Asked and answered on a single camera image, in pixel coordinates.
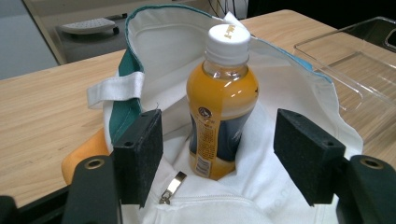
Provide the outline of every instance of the wooden tabletop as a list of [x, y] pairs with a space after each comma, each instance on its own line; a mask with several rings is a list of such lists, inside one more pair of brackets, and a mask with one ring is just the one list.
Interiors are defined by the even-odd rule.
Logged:
[[[295, 44], [334, 30], [290, 10], [242, 23], [290, 53]], [[102, 111], [87, 108], [86, 90], [114, 76], [123, 52], [0, 81], [0, 195], [23, 206], [65, 186], [62, 160], [103, 127]], [[396, 150], [389, 153], [380, 159], [396, 167]]]

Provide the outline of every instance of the orange juice bottle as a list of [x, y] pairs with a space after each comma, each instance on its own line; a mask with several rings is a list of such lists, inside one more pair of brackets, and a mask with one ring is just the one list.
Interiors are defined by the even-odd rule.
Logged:
[[187, 81], [192, 138], [190, 165], [204, 177], [220, 179], [235, 169], [242, 129], [256, 104], [259, 84], [248, 68], [250, 33], [242, 27], [212, 27], [205, 60]]

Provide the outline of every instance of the metal zipper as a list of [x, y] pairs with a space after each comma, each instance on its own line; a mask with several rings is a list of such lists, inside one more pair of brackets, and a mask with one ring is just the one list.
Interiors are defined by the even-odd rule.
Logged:
[[186, 175], [183, 172], [179, 171], [177, 173], [177, 175], [175, 176], [175, 178], [173, 178], [173, 180], [169, 184], [166, 191], [161, 196], [160, 204], [165, 204], [165, 203], [170, 204], [171, 203], [170, 198], [177, 191], [178, 187], [181, 185], [184, 178], [186, 178]]

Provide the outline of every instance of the white cloth bag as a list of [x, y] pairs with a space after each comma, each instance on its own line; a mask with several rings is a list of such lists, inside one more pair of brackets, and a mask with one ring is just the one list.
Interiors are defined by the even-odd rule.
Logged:
[[[191, 7], [141, 7], [126, 22], [127, 49], [112, 78], [88, 89], [91, 108], [103, 108], [106, 142], [141, 112], [163, 112], [164, 152], [144, 208], [124, 205], [124, 223], [334, 223], [332, 205], [310, 207], [273, 150], [276, 111], [303, 114], [346, 145], [346, 158], [361, 153], [362, 140], [341, 119], [334, 85], [310, 64], [256, 37], [248, 65], [260, 83], [258, 102], [247, 120], [236, 155], [236, 170], [219, 181], [196, 176], [189, 166], [191, 118], [187, 77], [204, 57], [207, 31], [224, 20]], [[169, 183], [188, 176], [159, 204]]]

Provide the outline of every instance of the plastic lid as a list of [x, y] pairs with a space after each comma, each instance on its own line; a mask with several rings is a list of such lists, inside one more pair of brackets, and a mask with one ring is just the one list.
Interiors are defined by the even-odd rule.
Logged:
[[212, 27], [206, 42], [206, 58], [221, 65], [239, 65], [248, 61], [250, 32], [239, 26], [221, 24]]

